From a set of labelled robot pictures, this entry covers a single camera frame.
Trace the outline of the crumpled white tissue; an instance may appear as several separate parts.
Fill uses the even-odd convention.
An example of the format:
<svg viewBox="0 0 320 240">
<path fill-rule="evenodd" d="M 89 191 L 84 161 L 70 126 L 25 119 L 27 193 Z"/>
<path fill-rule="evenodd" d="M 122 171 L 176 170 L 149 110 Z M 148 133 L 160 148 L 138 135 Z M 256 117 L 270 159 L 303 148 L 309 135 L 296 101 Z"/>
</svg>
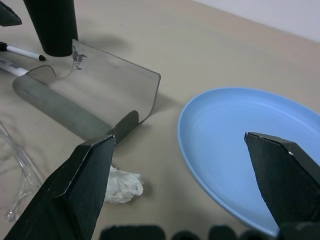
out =
<svg viewBox="0 0 320 240">
<path fill-rule="evenodd" d="M 104 201 L 125 204 L 144 191 L 141 175 L 110 166 Z"/>
</svg>

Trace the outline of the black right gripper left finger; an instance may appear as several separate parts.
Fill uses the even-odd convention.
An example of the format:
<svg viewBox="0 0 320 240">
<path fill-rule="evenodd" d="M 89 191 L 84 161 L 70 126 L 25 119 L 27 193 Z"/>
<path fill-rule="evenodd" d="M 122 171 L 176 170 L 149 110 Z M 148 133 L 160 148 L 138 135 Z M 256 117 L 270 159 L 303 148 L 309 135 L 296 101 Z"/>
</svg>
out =
<svg viewBox="0 0 320 240">
<path fill-rule="evenodd" d="M 114 147 L 114 135 L 78 145 L 45 180 L 4 240 L 91 240 Z"/>
</svg>

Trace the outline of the white marker with black cap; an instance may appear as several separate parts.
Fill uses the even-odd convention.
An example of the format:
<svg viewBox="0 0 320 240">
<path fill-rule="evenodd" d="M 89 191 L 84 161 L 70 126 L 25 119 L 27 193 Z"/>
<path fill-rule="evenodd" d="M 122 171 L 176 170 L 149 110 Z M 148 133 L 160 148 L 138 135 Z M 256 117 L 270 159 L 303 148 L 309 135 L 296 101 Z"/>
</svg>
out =
<svg viewBox="0 0 320 240">
<path fill-rule="evenodd" d="M 0 51 L 1 52 L 11 52 L 11 53 L 18 54 L 18 55 L 21 55 L 21 56 L 24 56 L 27 58 L 31 58 L 34 60 L 38 60 L 41 62 L 46 61 L 46 57 L 41 54 L 37 54 L 34 52 L 23 50 L 23 49 L 8 45 L 7 43 L 1 42 L 1 41 L 0 41 Z"/>
</svg>

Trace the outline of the clear plastic packaging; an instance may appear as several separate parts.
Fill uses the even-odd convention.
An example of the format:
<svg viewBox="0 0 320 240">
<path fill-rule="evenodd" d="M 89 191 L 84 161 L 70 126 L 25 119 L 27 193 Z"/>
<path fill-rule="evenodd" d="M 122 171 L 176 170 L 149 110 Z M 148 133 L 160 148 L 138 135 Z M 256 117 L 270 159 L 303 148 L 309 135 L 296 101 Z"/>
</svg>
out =
<svg viewBox="0 0 320 240">
<path fill-rule="evenodd" d="M 17 221 L 42 184 L 33 161 L 0 121 L 0 219 Z"/>
</svg>

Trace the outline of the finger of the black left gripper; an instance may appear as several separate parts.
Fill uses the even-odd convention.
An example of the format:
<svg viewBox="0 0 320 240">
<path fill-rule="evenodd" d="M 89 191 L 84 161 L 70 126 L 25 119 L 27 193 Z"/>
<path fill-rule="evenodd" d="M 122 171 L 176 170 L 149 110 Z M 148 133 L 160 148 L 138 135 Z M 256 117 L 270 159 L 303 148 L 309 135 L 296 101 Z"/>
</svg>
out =
<svg viewBox="0 0 320 240">
<path fill-rule="evenodd" d="M 6 4 L 0 3 L 0 26 L 18 26 L 22 24 L 20 17 Z"/>
</svg>

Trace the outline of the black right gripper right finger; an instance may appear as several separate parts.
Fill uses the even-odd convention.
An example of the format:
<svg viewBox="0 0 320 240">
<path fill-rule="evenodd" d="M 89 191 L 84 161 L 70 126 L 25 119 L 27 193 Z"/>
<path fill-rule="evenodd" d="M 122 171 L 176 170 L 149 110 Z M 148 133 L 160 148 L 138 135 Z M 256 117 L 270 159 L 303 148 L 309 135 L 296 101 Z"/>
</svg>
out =
<svg viewBox="0 0 320 240">
<path fill-rule="evenodd" d="M 246 132 L 261 196 L 278 226 L 320 222 L 320 166 L 295 142 Z"/>
</svg>

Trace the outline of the light blue plate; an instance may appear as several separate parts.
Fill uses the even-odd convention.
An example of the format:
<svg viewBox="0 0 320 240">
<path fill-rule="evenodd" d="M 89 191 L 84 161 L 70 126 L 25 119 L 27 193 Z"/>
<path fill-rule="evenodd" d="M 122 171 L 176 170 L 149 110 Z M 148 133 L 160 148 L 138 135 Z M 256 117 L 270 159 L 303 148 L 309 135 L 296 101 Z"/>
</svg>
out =
<svg viewBox="0 0 320 240">
<path fill-rule="evenodd" d="M 239 87 L 203 92 L 180 114 L 179 146 L 198 183 L 234 217 L 274 237 L 279 228 L 258 188 L 247 132 L 295 142 L 320 165 L 320 114 L 282 96 Z"/>
</svg>

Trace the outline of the black plastic cup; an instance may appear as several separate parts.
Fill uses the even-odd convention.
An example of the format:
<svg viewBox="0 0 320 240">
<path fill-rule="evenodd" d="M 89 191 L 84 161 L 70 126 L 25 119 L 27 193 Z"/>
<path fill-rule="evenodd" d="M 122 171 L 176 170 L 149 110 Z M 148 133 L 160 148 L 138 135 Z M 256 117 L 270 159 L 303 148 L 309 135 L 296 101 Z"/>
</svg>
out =
<svg viewBox="0 0 320 240">
<path fill-rule="evenodd" d="M 44 52 L 67 57 L 78 39 L 74 0 L 23 0 Z"/>
</svg>

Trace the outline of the clear acrylic curved holder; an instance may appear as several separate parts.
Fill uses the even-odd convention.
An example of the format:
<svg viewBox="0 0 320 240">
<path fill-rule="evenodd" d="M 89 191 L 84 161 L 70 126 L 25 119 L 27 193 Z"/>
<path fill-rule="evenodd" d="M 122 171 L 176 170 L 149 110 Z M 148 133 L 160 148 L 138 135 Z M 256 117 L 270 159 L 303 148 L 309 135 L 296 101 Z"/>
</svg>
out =
<svg viewBox="0 0 320 240">
<path fill-rule="evenodd" d="M 15 93 L 84 141 L 113 135 L 119 143 L 151 114 L 161 75 L 77 40 L 70 73 L 49 65 L 17 77 Z"/>
</svg>

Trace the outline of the white marker with blue cap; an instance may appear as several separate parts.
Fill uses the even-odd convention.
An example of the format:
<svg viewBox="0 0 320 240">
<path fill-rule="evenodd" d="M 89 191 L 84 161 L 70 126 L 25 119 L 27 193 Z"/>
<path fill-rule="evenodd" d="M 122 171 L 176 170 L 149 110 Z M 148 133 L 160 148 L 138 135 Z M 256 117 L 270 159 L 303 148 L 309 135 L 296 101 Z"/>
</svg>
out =
<svg viewBox="0 0 320 240">
<path fill-rule="evenodd" d="M 23 76 L 27 74 L 29 71 L 15 65 L 14 63 L 7 61 L 0 57 L 0 69 L 5 70 L 17 77 Z"/>
</svg>

